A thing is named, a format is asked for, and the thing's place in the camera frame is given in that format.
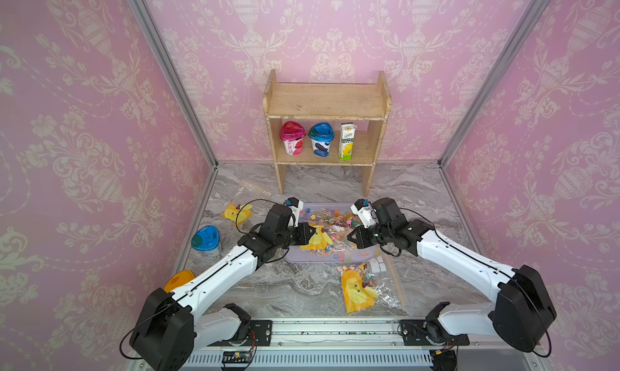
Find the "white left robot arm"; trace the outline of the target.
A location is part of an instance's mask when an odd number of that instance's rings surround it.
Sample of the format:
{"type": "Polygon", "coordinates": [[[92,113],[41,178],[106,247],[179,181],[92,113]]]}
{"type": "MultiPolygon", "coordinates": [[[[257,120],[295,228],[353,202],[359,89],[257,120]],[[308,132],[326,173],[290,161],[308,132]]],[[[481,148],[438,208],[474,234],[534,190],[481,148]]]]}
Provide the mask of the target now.
{"type": "Polygon", "coordinates": [[[178,370],[197,349],[251,339],[251,318],[239,306],[228,304],[211,314],[207,310],[237,282],[276,262],[277,252],[308,244],[316,229],[300,221],[303,208],[296,198],[275,204],[264,222],[245,233],[210,269],[170,292],[153,291],[122,340],[136,352],[135,358],[155,370],[178,370]]]}

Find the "ziploc candy bag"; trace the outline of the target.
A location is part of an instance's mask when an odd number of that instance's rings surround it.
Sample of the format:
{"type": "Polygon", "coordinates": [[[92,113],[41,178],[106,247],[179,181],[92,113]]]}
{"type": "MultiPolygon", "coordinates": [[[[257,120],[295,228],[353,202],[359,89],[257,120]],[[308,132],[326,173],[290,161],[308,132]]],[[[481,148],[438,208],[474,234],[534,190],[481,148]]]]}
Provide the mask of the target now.
{"type": "Polygon", "coordinates": [[[359,264],[344,264],[337,270],[348,314],[377,305],[399,309],[405,305],[400,280],[387,256],[377,256],[359,264]]]}
{"type": "Polygon", "coordinates": [[[227,204],[222,217],[239,229],[247,223],[269,200],[271,193],[258,185],[243,180],[227,204]]]}
{"type": "Polygon", "coordinates": [[[319,224],[312,224],[312,226],[316,233],[306,245],[300,246],[301,251],[312,252],[318,255],[330,255],[356,249],[355,243],[347,239],[347,235],[352,232],[351,228],[319,224]]]}

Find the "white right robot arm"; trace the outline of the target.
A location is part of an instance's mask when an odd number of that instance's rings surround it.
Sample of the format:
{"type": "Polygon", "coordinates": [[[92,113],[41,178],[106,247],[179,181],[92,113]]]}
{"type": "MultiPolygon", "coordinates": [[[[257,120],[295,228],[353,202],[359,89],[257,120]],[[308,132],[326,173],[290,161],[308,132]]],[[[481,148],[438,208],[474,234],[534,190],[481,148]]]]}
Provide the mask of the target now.
{"type": "Polygon", "coordinates": [[[451,344],[465,335],[502,339],[510,347],[533,353],[557,312],[540,273],[526,264],[515,269],[450,240],[421,214],[407,219],[406,209],[392,198],[359,199],[351,206],[360,225],[347,239],[359,249],[392,245],[433,262],[472,285],[484,303],[439,303],[426,316],[425,331],[436,344],[451,344]]]}

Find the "pile of colourful candies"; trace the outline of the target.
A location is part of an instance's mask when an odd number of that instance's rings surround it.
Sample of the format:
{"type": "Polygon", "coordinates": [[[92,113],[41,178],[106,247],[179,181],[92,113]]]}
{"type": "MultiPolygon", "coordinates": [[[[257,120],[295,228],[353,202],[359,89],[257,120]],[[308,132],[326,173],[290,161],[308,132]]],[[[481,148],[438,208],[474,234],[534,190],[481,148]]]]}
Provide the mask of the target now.
{"type": "MultiPolygon", "coordinates": [[[[355,230],[355,227],[358,227],[361,224],[358,217],[355,216],[352,211],[346,206],[344,206],[343,209],[337,206],[313,206],[309,208],[304,208],[303,211],[300,213],[300,221],[307,222],[311,227],[313,227],[312,224],[338,225],[340,227],[349,227],[352,229],[352,231],[355,230]]],[[[337,254],[342,255],[344,253],[349,253],[356,250],[357,246],[356,249],[352,251],[337,252],[335,254],[318,256],[336,256],[337,254]]]]}

